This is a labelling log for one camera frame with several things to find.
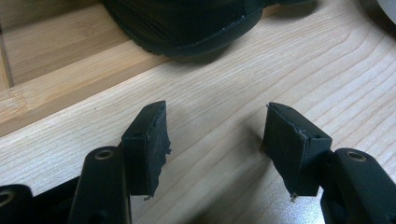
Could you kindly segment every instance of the light wood tabletop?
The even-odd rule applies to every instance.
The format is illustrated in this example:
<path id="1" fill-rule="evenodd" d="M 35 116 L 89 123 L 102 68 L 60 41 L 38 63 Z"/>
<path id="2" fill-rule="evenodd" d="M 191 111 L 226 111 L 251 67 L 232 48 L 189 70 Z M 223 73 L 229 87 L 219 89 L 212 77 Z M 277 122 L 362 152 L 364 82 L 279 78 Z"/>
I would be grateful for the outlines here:
<path id="1" fill-rule="evenodd" d="M 371 154 L 395 181 L 396 25 L 372 0 L 319 0 L 270 11 L 225 49 L 163 60 L 5 133 L 1 185 L 25 184 L 38 194 L 78 176 L 90 151 L 116 146 L 140 109 L 160 100 L 167 103 L 173 150 L 155 196 L 132 197 L 134 223 L 323 223 L 321 190 L 291 202 L 260 153 L 269 102 L 312 120 L 332 137 L 332 149 Z M 110 33 L 119 36 L 103 55 L 126 55 L 134 43 L 122 42 L 119 30 Z M 123 64 L 109 73 L 134 72 Z M 27 70 L 11 69 L 24 80 Z"/>

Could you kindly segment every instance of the black object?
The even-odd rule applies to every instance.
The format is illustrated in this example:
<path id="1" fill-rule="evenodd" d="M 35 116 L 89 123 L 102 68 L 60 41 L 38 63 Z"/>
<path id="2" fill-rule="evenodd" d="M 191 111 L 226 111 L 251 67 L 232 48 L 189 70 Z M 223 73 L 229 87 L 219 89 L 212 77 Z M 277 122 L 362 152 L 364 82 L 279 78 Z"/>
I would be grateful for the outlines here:
<path id="1" fill-rule="evenodd" d="M 120 28 L 143 49 L 167 56 L 221 48 L 250 30 L 262 9 L 312 0 L 103 0 Z"/>
<path id="2" fill-rule="evenodd" d="M 154 195 L 169 146 L 165 102 L 147 105 L 118 147 L 87 155 L 80 177 L 35 197 L 0 187 L 0 224 L 132 223 L 129 195 Z"/>
<path id="3" fill-rule="evenodd" d="M 367 153 L 332 139 L 293 108 L 270 103 L 263 137 L 292 198 L 316 196 L 326 223 L 395 223 L 396 185 Z"/>

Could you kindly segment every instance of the wooden tray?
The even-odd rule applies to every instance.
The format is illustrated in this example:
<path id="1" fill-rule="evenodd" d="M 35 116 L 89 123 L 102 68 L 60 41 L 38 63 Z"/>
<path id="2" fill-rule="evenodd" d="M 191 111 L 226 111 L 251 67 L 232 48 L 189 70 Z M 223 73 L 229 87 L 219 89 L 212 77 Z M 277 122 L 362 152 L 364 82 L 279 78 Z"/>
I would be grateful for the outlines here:
<path id="1" fill-rule="evenodd" d="M 165 61 L 94 0 L 1 1 L 0 22 L 0 135 Z"/>
<path id="2" fill-rule="evenodd" d="M 131 198 L 134 223 L 323 223 L 320 197 L 290 203 L 260 152 L 268 102 L 294 107 L 332 137 L 332 149 L 363 150 L 396 180 L 395 24 L 375 0 L 280 10 L 201 61 L 165 62 L 125 41 L 3 91 L 0 129 L 18 130 L 0 138 L 0 183 L 37 195 L 80 175 L 90 151 L 116 146 L 140 109 L 159 100 L 173 150 L 155 197 Z M 149 68 L 145 60 L 165 63 L 132 77 Z"/>

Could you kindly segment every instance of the wooden surface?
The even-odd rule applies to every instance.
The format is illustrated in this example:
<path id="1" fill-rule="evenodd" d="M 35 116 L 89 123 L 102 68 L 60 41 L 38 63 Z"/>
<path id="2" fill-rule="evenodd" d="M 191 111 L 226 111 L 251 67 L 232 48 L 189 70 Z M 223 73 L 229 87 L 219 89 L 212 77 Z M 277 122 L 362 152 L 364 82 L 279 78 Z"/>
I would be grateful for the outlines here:
<path id="1" fill-rule="evenodd" d="M 319 197 L 291 203 L 259 151 L 265 105 L 296 108 L 333 149 L 366 151 L 396 180 L 395 30 L 369 1 L 282 8 L 226 49 L 168 61 L 1 137 L 0 183 L 37 194 L 77 176 L 88 152 L 115 146 L 144 105 L 166 100 L 173 151 L 155 197 L 132 198 L 134 223 L 322 223 Z"/>
<path id="2" fill-rule="evenodd" d="M 43 119 L 164 61 L 165 58 L 128 41 L 1 91 L 0 135 Z"/>
<path id="3" fill-rule="evenodd" d="M 0 21 L 3 30 L 12 30 L 98 4 L 98 0 L 2 0 Z"/>
<path id="4" fill-rule="evenodd" d="M 11 87 L 11 77 L 8 71 L 6 53 L 3 46 L 3 37 L 0 32 L 0 91 Z"/>
<path id="5" fill-rule="evenodd" d="M 52 4 L 44 5 L 43 8 L 49 7 L 51 10 Z M 42 7 L 36 13 L 42 13 Z M 14 24 L 13 28 L 8 29 L 10 22 L 7 17 L 4 20 L 4 44 L 14 85 L 46 75 L 129 40 L 100 4 L 32 21 L 29 25 Z"/>

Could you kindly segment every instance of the screw hole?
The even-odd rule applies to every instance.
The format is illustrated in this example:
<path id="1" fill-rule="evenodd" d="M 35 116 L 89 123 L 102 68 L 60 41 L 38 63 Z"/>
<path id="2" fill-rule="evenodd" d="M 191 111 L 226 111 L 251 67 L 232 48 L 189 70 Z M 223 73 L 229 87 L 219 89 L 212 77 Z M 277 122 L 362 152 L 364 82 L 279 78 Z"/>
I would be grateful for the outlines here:
<path id="1" fill-rule="evenodd" d="M 113 151 L 110 150 L 102 150 L 95 154 L 95 158 L 99 161 L 106 160 L 113 156 Z"/>
<path id="2" fill-rule="evenodd" d="M 349 151 L 347 155 L 354 161 L 367 161 L 367 158 L 360 153 Z"/>
<path id="3" fill-rule="evenodd" d="M 14 199 L 15 193 L 10 189 L 5 189 L 0 192 L 0 207 L 10 203 Z"/>

